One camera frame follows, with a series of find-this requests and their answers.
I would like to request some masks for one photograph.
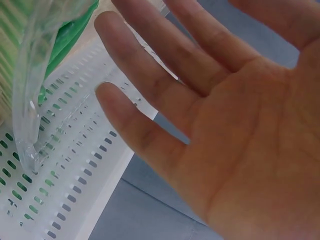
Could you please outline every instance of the blue-gray background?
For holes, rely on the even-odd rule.
[[[296,64],[299,53],[293,46],[232,7],[227,0],[199,2],[264,56],[287,67]],[[172,14],[167,19],[188,34]],[[160,114],[155,121],[171,134],[183,138]],[[221,239],[137,156],[133,157],[90,237],[90,240]]]

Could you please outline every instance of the green object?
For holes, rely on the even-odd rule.
[[[62,62],[62,60],[69,53],[71,48],[76,44],[77,40],[85,30],[90,17],[94,10],[98,7],[99,0],[96,0],[88,11],[80,18],[64,23],[60,28],[54,43],[54,47],[51,53],[48,67],[45,72],[44,79],[46,79],[55,68]],[[46,99],[46,89],[42,86],[39,96],[38,103],[43,104]]]

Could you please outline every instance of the skin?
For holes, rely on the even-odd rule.
[[[185,84],[114,12],[95,21],[107,51],[185,145],[111,83],[97,98],[127,144],[226,240],[320,239],[320,4],[229,0],[300,50],[288,69],[232,35],[195,0],[165,3],[186,38],[146,0],[113,0]]]

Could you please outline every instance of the perforated shelf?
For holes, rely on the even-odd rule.
[[[47,159],[38,175],[23,172],[12,132],[0,128],[1,240],[88,239],[133,155],[96,100],[104,81],[155,117],[98,38],[74,54],[45,82],[39,142]]]

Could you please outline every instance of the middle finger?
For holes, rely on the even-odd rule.
[[[146,0],[112,0],[125,20],[185,84],[207,96],[229,71],[196,46]]]

